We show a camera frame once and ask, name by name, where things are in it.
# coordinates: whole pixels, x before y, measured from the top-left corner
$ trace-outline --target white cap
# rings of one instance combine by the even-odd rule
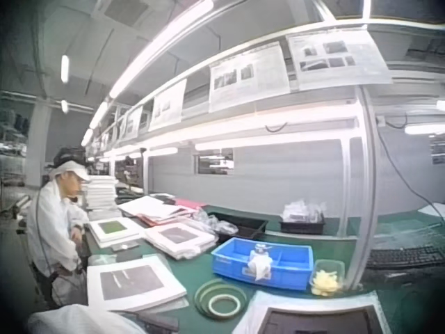
[[[56,175],[62,174],[64,172],[73,172],[82,180],[90,181],[90,177],[88,176],[86,168],[74,161],[67,161],[64,164],[61,164],[59,167],[53,169],[49,173],[49,176],[51,177],[51,179],[54,179]]]

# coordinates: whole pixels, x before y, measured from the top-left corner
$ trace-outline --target white wall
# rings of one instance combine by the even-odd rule
[[[383,129],[394,160],[408,182],[434,201],[445,200],[445,166],[432,164],[427,136],[408,136]],[[362,148],[351,143],[351,216],[362,214]],[[195,175],[190,150],[151,160],[152,188],[178,197],[232,209],[279,214],[283,206],[304,198],[326,202],[327,216],[338,216],[342,204],[340,142],[294,143],[234,150],[234,175]],[[417,209],[412,195],[382,151],[380,214]]]

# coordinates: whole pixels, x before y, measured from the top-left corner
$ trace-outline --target pile of papers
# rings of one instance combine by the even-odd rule
[[[158,224],[169,223],[178,216],[189,215],[195,211],[181,205],[163,204],[162,200],[151,196],[122,203],[119,208],[132,216],[143,215]]]
[[[214,234],[192,228],[185,223],[171,223],[144,231],[145,239],[175,259],[190,259],[215,245]]]
[[[187,294],[157,256],[90,266],[87,287],[88,305],[102,310],[144,310]]]
[[[83,184],[85,206],[91,221],[122,216],[115,203],[117,183],[113,176],[91,175],[90,182]]]
[[[90,222],[91,234],[100,248],[140,239],[144,228],[130,218],[117,217]]]

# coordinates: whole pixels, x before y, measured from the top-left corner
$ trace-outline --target hand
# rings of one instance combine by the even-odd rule
[[[71,229],[71,240],[78,245],[82,244],[82,231],[79,228]]]

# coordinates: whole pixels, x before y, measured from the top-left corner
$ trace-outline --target black tray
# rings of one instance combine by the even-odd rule
[[[323,228],[325,227],[325,217],[321,217],[321,221],[318,223],[306,223],[306,222],[295,222],[286,223],[285,221],[280,221],[281,232],[283,233],[297,233],[297,234],[323,234]]]
[[[258,240],[258,237],[266,231],[268,221],[262,219],[254,219],[240,216],[232,216],[230,214],[220,214],[218,212],[207,212],[209,216],[214,215],[220,221],[227,221],[237,226],[236,234],[219,234],[219,242],[223,243],[231,238],[242,238],[249,240]]]

